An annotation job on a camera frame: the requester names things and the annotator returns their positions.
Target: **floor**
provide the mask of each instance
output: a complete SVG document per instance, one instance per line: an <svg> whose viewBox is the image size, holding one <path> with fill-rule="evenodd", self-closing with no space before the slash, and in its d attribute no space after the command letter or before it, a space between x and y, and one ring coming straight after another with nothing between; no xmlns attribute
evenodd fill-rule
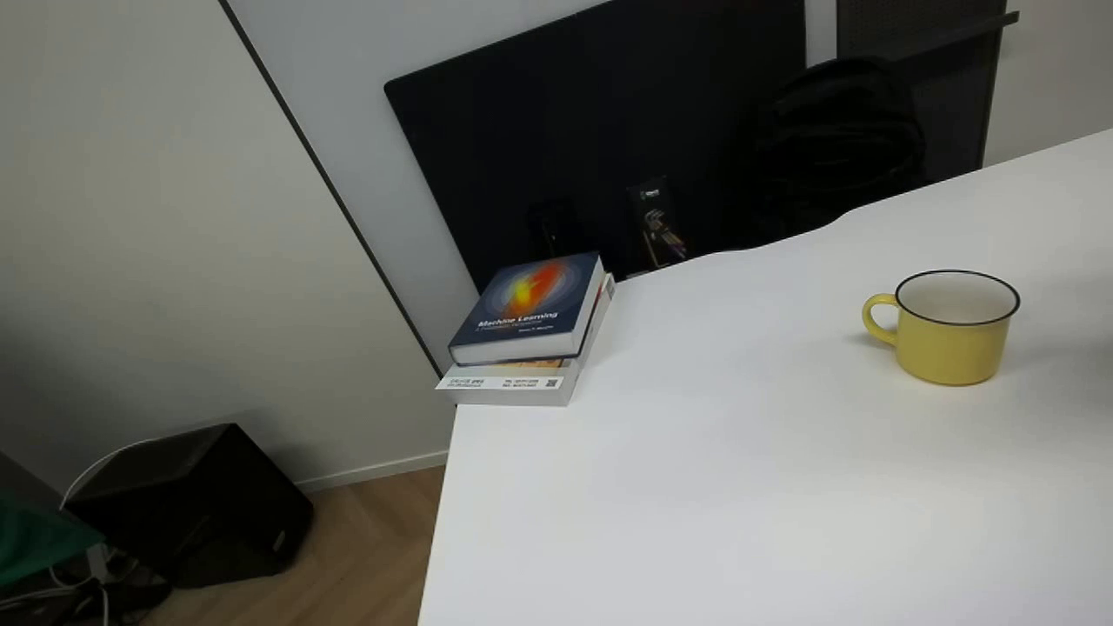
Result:
<svg viewBox="0 0 1113 626"><path fill-rule="evenodd" d="M270 578L178 589L142 626L417 624L444 468L309 496L297 561Z"/></svg>

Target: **desk surface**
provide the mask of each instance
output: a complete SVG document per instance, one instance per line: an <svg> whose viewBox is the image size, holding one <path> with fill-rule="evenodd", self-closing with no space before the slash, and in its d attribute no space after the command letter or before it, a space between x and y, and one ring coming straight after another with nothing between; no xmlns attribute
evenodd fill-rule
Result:
<svg viewBox="0 0 1113 626"><path fill-rule="evenodd" d="M567 409L457 411L422 626L1110 624L1111 196L1106 131L619 284ZM984 384L861 327L937 267L1021 293Z"/></svg>

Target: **black speaker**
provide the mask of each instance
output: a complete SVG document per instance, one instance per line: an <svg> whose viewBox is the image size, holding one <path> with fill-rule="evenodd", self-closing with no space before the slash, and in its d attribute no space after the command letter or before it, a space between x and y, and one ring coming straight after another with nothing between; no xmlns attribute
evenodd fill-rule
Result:
<svg viewBox="0 0 1113 626"><path fill-rule="evenodd" d="M124 450L66 509L184 588L283 571L313 519L305 495L236 424Z"/></svg>

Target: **white wall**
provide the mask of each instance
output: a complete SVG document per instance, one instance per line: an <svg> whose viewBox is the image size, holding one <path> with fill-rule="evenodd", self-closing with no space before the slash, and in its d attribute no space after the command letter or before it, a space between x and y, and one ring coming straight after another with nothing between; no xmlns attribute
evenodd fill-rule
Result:
<svg viewBox="0 0 1113 626"><path fill-rule="evenodd" d="M1113 127L1113 2L1008 0L986 165Z"/></svg>
<svg viewBox="0 0 1113 626"><path fill-rule="evenodd" d="M0 85L4 453L61 489L230 415L299 481L443 458L452 407L216 0L4 0Z"/></svg>
<svg viewBox="0 0 1113 626"><path fill-rule="evenodd" d="M383 84L599 0L232 0L259 56L442 368L477 297ZM835 0L807 0L834 20ZM834 56L834 35L808 39Z"/></svg>

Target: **book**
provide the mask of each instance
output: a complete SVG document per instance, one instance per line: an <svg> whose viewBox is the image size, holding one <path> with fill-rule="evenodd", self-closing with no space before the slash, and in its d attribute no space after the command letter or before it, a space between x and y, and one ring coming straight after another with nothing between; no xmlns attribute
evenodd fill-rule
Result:
<svg viewBox="0 0 1113 626"><path fill-rule="evenodd" d="M500 270L449 343L452 360L479 365L578 355L602 282L598 253Z"/></svg>
<svg viewBox="0 0 1113 626"><path fill-rule="evenodd" d="M436 389L447 393L456 404L568 405L613 297L614 277L608 274L595 297L579 356L489 365L453 365Z"/></svg>

